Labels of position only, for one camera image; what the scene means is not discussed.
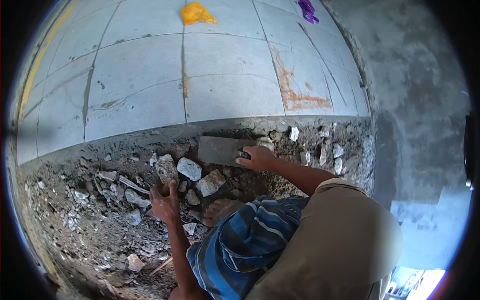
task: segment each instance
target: purple rag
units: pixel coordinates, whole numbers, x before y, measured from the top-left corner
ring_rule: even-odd
[[[297,3],[301,7],[305,20],[312,24],[317,24],[318,18],[313,15],[315,13],[315,8],[312,6],[312,3],[308,0],[299,0]]]

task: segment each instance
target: soil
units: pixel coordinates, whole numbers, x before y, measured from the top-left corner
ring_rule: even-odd
[[[371,120],[355,119],[346,122],[328,122],[328,138],[319,135],[318,126],[299,126],[299,138],[296,142],[288,138],[288,131],[277,133],[275,153],[278,157],[300,163],[300,151],[311,154],[310,167],[323,168],[334,172],[333,145],[344,147],[342,156],[343,170],[341,176],[362,187],[368,194],[373,191],[374,169],[374,133]],[[235,138],[256,139],[251,130],[237,130],[216,133]],[[29,198],[30,209],[34,211],[37,230],[43,237],[50,257],[65,278],[83,295],[91,299],[167,299],[171,290],[177,285],[173,264],[170,263],[157,273],[149,273],[164,261],[159,254],[168,253],[170,245],[165,225],[153,216],[149,207],[136,207],[126,201],[121,191],[112,196],[108,202],[95,188],[94,178],[108,190],[112,182],[100,180],[96,174],[100,170],[117,171],[115,184],[117,190],[127,187],[118,181],[119,175],[137,183],[137,177],[143,181],[139,184],[145,189],[154,185],[158,176],[156,169],[149,165],[153,151],[160,156],[172,154],[175,162],[181,157],[197,161],[198,137],[187,137],[171,144],[149,145],[129,155],[111,153],[111,161],[104,156],[96,157],[90,153],[85,160],[61,160],[47,162],[39,168],[23,169],[21,180]],[[327,149],[326,163],[320,166],[321,147]],[[187,181],[187,189],[180,192],[181,217],[186,223],[195,222],[197,227],[190,242],[200,242],[209,228],[189,214],[190,210],[201,212],[212,201],[219,198],[252,201],[263,194],[270,194],[279,199],[290,195],[304,195],[291,183],[272,173],[255,173],[248,169],[204,164],[202,177],[214,169],[219,169],[226,176],[227,182],[215,194],[202,197],[195,189],[195,182],[179,174],[180,181]],[[72,196],[75,190],[90,189],[88,202],[81,203]],[[201,204],[191,207],[184,199],[189,189],[197,191]],[[141,197],[148,196],[137,192]],[[141,222],[135,226],[126,216],[139,209]],[[127,256],[135,253],[145,263],[140,272],[128,268]]]

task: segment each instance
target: person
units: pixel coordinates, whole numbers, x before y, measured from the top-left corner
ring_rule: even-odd
[[[243,151],[251,159],[238,164],[274,172],[308,197],[215,200],[203,218],[213,229],[190,245],[177,183],[167,197],[154,187],[152,209],[167,226],[177,276],[170,299],[383,299],[402,249],[391,213],[328,171],[279,159],[263,146]]]

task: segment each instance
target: trowel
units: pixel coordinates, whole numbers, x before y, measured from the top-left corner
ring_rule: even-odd
[[[250,159],[243,151],[244,146],[256,146],[257,141],[237,140],[217,136],[201,136],[198,145],[198,159],[205,163],[244,168],[235,162],[238,157]]]

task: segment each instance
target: striped cloth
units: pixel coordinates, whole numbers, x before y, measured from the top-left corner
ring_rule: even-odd
[[[261,196],[224,217],[187,251],[200,286],[214,299],[243,299],[278,260],[310,198]]]

